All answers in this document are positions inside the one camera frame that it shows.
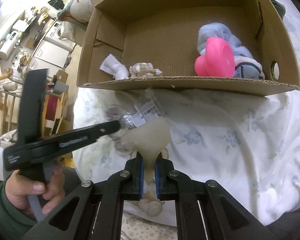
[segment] cardboard box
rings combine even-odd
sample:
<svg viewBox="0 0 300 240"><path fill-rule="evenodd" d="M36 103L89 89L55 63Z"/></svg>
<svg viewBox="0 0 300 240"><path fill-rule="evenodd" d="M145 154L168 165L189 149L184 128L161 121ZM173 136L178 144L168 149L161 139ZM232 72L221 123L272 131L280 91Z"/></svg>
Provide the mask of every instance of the cardboard box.
<svg viewBox="0 0 300 240"><path fill-rule="evenodd" d="M85 35L77 85L130 90L212 89L267 96L300 90L297 60L280 16L270 0L91 0L95 5ZM263 66L265 81L198 77L198 30L227 25ZM115 81L99 69L113 54L128 69L151 62L163 77ZM274 78L274 64L280 70Z"/></svg>
<svg viewBox="0 0 300 240"><path fill-rule="evenodd" d="M63 71L63 70L58 70L57 74L57 79L61 81L62 83L66 84L67 79L68 79L68 73Z"/></svg>

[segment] sticker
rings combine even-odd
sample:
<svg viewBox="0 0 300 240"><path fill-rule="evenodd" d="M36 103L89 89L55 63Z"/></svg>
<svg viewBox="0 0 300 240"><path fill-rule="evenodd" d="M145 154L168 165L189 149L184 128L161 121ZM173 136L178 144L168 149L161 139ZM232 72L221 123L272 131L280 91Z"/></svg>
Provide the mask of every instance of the sticker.
<svg viewBox="0 0 300 240"><path fill-rule="evenodd" d="M145 119L143 118L143 115L140 112L137 112L133 116L130 117L130 122L132 122L135 127L139 127L146 123Z"/></svg>
<svg viewBox="0 0 300 240"><path fill-rule="evenodd" d="M150 102L145 103L140 109L139 112L142 113L144 120L149 122L155 118L161 117L161 113L158 110L158 107L155 105L154 101L151 100Z"/></svg>

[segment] metal screw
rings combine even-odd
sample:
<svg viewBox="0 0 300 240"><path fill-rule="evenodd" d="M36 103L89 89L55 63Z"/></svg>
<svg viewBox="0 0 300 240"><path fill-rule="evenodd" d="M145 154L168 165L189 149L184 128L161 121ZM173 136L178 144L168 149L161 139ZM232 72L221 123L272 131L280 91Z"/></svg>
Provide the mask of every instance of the metal screw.
<svg viewBox="0 0 300 240"><path fill-rule="evenodd" d="M130 175L129 171L123 170L123 171L120 172L121 177L128 177L129 175Z"/></svg>
<svg viewBox="0 0 300 240"><path fill-rule="evenodd" d="M91 180L84 180L81 182L82 187L90 187L91 186Z"/></svg>
<svg viewBox="0 0 300 240"><path fill-rule="evenodd" d="M207 181L207 183L208 183L208 185L209 185L210 187L216 187L216 186L218 186L218 182L216 182L216 181L213 180L213 179L209 179L209 180Z"/></svg>
<svg viewBox="0 0 300 240"><path fill-rule="evenodd" d="M172 171L169 172L169 174L170 174L170 176L172 176L172 177L176 177L176 176L179 175L179 171L172 170Z"/></svg>

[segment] beige fabric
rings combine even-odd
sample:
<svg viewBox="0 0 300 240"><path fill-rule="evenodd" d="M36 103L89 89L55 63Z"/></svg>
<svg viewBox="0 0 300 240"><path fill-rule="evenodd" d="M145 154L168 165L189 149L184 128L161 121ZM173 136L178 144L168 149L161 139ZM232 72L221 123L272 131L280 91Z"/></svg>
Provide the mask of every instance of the beige fabric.
<svg viewBox="0 0 300 240"><path fill-rule="evenodd" d="M177 228L123 212L121 240L177 240Z"/></svg>

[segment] pink plastic object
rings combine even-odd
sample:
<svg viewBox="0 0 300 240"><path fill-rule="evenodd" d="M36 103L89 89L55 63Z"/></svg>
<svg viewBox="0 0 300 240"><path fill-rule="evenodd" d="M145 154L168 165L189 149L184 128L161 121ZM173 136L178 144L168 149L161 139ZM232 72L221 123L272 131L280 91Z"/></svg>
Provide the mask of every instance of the pink plastic object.
<svg viewBox="0 0 300 240"><path fill-rule="evenodd" d="M228 42L221 38L207 39L206 55L197 58L194 69L198 76L233 77L234 55Z"/></svg>

